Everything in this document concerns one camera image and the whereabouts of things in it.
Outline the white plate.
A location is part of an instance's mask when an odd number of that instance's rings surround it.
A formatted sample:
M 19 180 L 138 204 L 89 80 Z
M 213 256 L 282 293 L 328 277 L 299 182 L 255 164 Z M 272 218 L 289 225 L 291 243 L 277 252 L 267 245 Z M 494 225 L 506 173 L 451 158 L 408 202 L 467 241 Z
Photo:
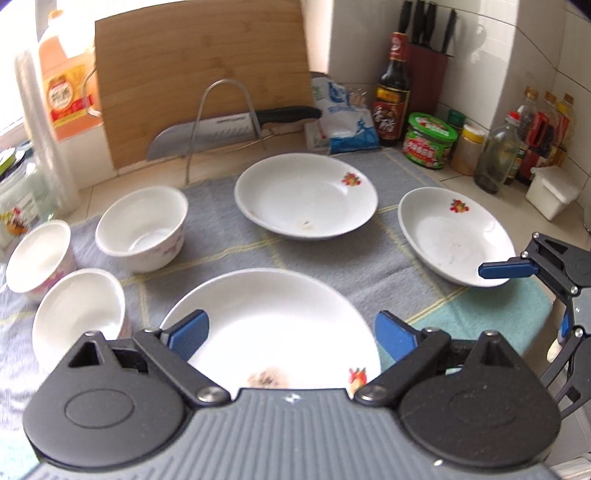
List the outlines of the white plate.
M 207 313 L 208 336 L 189 364 L 228 390 L 328 389 L 349 394 L 381 372 L 370 327 L 348 299 L 310 276 L 239 270 L 186 294 L 161 323 Z
M 324 240 L 365 225 L 377 211 L 378 192 L 360 170 L 310 153 L 263 159 L 235 183 L 235 204 L 254 224 L 274 234 Z
M 444 279 L 462 286 L 493 288 L 506 278 L 485 279 L 478 269 L 515 256 L 501 223 L 483 206 L 458 192 L 422 187 L 398 207 L 402 232 L 417 256 Z

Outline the white plastic seasoning box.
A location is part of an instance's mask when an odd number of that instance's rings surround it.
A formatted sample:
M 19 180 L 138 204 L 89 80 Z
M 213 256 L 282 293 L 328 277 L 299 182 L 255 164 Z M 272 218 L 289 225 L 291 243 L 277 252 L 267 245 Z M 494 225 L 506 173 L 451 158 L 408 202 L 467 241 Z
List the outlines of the white plastic seasoning box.
M 581 189 L 560 167 L 533 169 L 533 179 L 526 193 L 526 200 L 548 221 L 552 221 L 575 201 Z

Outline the grey checked cloth mat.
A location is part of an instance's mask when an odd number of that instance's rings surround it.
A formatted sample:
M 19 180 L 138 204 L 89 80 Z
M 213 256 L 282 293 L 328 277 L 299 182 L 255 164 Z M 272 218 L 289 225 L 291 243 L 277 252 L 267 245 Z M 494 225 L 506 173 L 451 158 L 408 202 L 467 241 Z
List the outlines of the grey checked cloth mat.
M 235 179 L 200 182 L 187 192 L 188 226 L 179 255 L 167 267 L 134 276 L 102 255 L 94 242 L 95 220 L 74 227 L 75 258 L 101 268 L 122 284 L 133 329 L 157 326 L 186 293 L 235 270 L 274 267 L 307 274 L 332 286 L 367 322 L 381 310 L 419 326 L 463 336 L 461 287 L 445 281 L 413 253 L 398 222 L 398 205 L 409 191 L 428 186 L 427 173 L 396 150 L 346 154 L 374 184 L 376 215 L 362 228 L 331 240 L 290 240 L 257 227 L 233 200 Z

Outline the clear glass bottle red cap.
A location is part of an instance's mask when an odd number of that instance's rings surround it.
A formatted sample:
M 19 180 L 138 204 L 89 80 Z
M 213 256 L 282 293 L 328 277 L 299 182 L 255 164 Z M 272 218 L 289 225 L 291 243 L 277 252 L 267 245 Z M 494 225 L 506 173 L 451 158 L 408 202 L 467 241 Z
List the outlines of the clear glass bottle red cap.
M 520 114 L 512 111 L 502 126 L 488 136 L 473 174 L 475 184 L 489 194 L 497 194 L 509 174 L 518 155 L 520 138 Z

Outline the white bowl front left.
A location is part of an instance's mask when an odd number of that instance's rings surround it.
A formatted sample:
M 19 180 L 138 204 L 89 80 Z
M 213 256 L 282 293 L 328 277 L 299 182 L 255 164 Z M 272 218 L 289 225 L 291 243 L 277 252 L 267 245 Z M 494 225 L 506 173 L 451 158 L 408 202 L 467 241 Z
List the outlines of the white bowl front left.
M 52 370 L 87 331 L 99 331 L 107 340 L 131 333 L 123 288 L 102 269 L 68 274 L 41 301 L 32 327 L 32 347 L 40 368 Z

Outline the white bowl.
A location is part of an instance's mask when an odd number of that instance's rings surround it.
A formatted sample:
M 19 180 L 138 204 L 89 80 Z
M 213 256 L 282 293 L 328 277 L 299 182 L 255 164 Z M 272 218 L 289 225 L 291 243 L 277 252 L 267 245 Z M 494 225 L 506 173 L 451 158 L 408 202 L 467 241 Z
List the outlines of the white bowl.
M 40 368 L 52 370 L 87 331 L 99 331 L 107 340 L 131 333 L 123 288 L 102 269 L 68 274 L 41 301 L 32 327 L 32 347 Z
M 62 220 L 51 220 L 33 229 L 8 261 L 8 288 L 40 302 L 58 281 L 77 269 L 71 240 L 71 228 Z
M 185 238 L 188 200 L 178 189 L 152 186 L 112 204 L 100 218 L 95 243 L 133 273 L 159 270 L 179 254 Z

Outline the yellow lid spice jar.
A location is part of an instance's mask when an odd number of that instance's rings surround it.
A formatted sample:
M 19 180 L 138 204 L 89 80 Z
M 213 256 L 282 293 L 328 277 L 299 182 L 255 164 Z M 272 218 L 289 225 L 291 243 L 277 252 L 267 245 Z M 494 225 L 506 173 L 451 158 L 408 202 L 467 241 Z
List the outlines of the yellow lid spice jar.
M 470 124 L 465 124 L 457 141 L 451 167 L 458 173 L 472 176 L 480 158 L 486 133 Z

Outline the white bowl centre left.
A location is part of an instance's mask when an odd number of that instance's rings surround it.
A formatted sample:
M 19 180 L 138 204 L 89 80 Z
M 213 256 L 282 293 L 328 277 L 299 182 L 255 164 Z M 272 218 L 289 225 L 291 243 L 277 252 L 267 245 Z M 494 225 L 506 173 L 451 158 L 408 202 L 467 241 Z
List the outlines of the white bowl centre left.
M 133 273 L 159 270 L 179 254 L 185 238 L 188 200 L 178 189 L 152 186 L 112 204 L 100 218 L 95 243 Z

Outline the sauce bottles group right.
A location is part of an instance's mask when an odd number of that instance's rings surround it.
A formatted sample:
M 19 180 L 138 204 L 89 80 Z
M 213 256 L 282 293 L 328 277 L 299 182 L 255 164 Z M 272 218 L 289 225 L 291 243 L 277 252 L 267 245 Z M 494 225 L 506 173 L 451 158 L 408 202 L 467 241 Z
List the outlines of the sauce bottles group right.
M 515 180 L 530 185 L 534 168 L 560 167 L 566 159 L 576 123 L 574 97 L 565 93 L 558 101 L 553 93 L 547 91 L 541 102 L 538 99 L 538 91 L 528 86 L 523 104 L 517 111 L 520 116 L 520 148 L 505 179 L 506 185 Z

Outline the green lid mushroom sauce jar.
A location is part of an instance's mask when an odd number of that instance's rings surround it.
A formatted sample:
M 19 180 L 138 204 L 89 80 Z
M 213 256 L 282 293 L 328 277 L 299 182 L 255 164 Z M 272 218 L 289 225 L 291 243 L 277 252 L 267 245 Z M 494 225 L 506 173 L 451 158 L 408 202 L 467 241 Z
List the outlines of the green lid mushroom sauce jar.
M 403 154 L 412 162 L 428 169 L 443 169 L 458 133 L 433 115 L 414 112 L 409 116 Z

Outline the green cap small jar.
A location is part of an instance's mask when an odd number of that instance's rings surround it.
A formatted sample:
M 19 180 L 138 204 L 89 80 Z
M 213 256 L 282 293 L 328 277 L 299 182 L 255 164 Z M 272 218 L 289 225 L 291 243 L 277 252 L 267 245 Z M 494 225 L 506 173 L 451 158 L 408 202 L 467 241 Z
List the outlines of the green cap small jar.
M 446 122 L 458 133 L 458 135 L 461 135 L 466 119 L 467 116 L 464 113 L 455 109 L 450 109 L 448 111 Z

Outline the white bowl far left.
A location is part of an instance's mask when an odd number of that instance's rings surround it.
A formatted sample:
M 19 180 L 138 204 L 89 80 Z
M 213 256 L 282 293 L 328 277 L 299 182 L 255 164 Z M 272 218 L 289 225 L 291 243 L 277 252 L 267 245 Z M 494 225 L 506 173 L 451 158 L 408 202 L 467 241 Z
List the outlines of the white bowl far left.
M 8 261 L 8 288 L 40 302 L 58 281 L 77 269 L 71 240 L 71 228 L 62 220 L 51 220 L 33 229 Z

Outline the plastic wrap roll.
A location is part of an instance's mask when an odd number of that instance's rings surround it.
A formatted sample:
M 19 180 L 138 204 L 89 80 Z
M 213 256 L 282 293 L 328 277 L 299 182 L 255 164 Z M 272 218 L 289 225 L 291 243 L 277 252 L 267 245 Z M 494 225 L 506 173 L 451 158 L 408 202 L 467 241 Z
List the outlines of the plastic wrap roll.
M 33 55 L 23 51 L 14 61 L 25 129 L 33 143 L 38 165 L 53 193 L 58 212 L 69 216 L 81 205 L 73 174 L 59 149 L 54 128 L 46 112 Z

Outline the dark vinegar bottle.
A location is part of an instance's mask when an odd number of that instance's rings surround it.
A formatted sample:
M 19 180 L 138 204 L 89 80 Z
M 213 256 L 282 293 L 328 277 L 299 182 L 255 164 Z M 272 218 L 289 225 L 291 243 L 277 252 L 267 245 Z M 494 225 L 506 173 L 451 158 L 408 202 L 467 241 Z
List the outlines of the dark vinegar bottle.
M 407 60 L 408 37 L 394 32 L 389 65 L 378 83 L 372 109 L 379 142 L 385 146 L 396 144 L 402 137 L 411 92 Z

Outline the large glass jar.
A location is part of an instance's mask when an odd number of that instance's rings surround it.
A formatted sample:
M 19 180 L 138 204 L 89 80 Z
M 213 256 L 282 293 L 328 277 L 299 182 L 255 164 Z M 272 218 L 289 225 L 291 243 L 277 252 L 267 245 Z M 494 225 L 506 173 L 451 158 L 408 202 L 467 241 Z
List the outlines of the large glass jar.
M 30 141 L 1 153 L 1 255 L 39 223 L 53 218 L 55 200 Z

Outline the dark red knife block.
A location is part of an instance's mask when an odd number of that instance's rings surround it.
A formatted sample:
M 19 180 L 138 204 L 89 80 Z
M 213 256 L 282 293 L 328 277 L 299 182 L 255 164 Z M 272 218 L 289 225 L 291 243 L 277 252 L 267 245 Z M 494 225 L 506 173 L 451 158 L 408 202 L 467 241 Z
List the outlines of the dark red knife block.
M 407 36 L 407 72 L 411 94 L 407 113 L 434 115 L 443 90 L 444 77 L 451 56 L 449 45 L 455 33 L 457 12 L 452 9 L 442 46 L 432 45 L 437 24 L 438 4 L 404 1 L 397 31 Z

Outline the white blue salt bag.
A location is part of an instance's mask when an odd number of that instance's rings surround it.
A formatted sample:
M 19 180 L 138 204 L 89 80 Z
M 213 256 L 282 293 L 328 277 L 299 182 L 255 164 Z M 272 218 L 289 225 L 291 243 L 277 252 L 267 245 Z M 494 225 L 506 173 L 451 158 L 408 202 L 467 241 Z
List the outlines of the white blue salt bag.
M 363 95 L 355 100 L 351 91 L 325 75 L 311 79 L 311 90 L 322 116 L 304 125 L 309 150 L 335 155 L 380 147 Z

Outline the bamboo cutting board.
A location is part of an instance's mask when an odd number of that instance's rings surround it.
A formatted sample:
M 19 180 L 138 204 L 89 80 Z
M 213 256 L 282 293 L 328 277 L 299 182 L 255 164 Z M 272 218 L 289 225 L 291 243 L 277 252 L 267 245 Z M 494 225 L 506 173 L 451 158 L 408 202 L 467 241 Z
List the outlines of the bamboo cutting board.
M 95 23 L 95 63 L 112 164 L 145 160 L 169 126 L 192 121 L 222 78 L 256 109 L 311 106 L 304 19 L 297 1 L 180 1 Z M 204 117 L 245 111 L 235 88 L 215 89 Z

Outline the orange cooking wine jug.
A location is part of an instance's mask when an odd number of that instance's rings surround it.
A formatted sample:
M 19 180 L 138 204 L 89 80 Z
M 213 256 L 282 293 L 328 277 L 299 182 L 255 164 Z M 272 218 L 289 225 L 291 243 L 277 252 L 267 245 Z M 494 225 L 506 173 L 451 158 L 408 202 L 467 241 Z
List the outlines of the orange cooking wine jug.
M 59 141 L 102 123 L 94 25 L 64 10 L 48 14 L 38 47 L 43 98 Z

